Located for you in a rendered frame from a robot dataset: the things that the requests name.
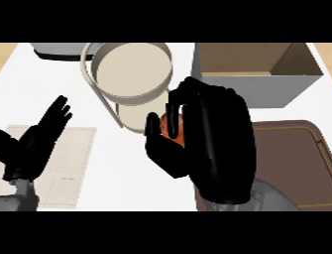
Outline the brown tray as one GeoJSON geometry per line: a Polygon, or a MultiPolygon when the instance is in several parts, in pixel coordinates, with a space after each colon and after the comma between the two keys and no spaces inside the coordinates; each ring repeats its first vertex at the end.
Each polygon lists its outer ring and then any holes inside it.
{"type": "Polygon", "coordinates": [[[249,200],[252,180],[267,182],[298,211],[332,211],[332,154],[322,133],[305,120],[252,124],[255,155],[226,146],[218,153],[224,191],[249,200]]]}

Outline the grey appliance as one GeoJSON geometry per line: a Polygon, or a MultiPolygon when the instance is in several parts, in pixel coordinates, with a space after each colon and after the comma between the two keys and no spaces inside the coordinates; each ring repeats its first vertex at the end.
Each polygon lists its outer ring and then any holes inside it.
{"type": "Polygon", "coordinates": [[[32,43],[34,53],[43,60],[78,62],[84,43],[32,43]]]}

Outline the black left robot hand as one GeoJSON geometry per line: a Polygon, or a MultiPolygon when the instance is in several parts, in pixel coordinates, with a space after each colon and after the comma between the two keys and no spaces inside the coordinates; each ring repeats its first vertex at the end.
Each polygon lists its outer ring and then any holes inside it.
{"type": "Polygon", "coordinates": [[[32,181],[43,173],[57,139],[72,118],[68,99],[60,95],[50,105],[37,125],[19,139],[0,130],[0,162],[4,164],[3,180],[32,181]]]}

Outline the grey open box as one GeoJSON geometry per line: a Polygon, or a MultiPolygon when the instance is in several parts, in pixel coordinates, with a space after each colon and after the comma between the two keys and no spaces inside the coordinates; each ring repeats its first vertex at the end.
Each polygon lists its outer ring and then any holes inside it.
{"type": "Polygon", "coordinates": [[[190,75],[248,108],[282,108],[323,75],[304,43],[196,43],[190,75]]]}

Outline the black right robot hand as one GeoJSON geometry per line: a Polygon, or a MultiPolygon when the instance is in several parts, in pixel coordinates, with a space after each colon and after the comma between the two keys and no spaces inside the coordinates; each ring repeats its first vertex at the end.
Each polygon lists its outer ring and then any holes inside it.
{"type": "Polygon", "coordinates": [[[226,146],[255,155],[249,111],[243,98],[230,88],[205,84],[186,77],[168,93],[165,104],[170,137],[177,137],[178,114],[183,115],[184,147],[161,134],[159,117],[146,116],[145,150],[147,158],[173,178],[187,177],[201,197],[218,204],[242,204],[249,200],[223,190],[218,153],[226,146]]]}

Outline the beige tiered basket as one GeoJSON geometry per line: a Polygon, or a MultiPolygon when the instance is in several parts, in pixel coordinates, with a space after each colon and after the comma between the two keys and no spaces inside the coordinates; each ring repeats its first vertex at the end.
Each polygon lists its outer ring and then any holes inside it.
{"type": "Polygon", "coordinates": [[[173,76],[171,52],[164,43],[102,43],[85,68],[81,52],[83,78],[116,123],[134,133],[145,132],[146,116],[165,113],[168,84],[173,76]]]}

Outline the orange sweet potato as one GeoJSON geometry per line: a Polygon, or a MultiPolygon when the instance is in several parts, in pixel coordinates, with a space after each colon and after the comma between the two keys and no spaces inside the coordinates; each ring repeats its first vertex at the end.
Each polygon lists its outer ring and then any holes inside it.
{"type": "Polygon", "coordinates": [[[161,134],[162,136],[170,139],[173,142],[176,142],[181,147],[184,147],[184,135],[183,135],[183,115],[178,114],[178,127],[177,127],[177,137],[173,139],[170,137],[171,134],[171,125],[168,124],[168,117],[167,117],[167,113],[162,114],[161,118],[159,118],[159,128],[161,128],[161,134]]]}

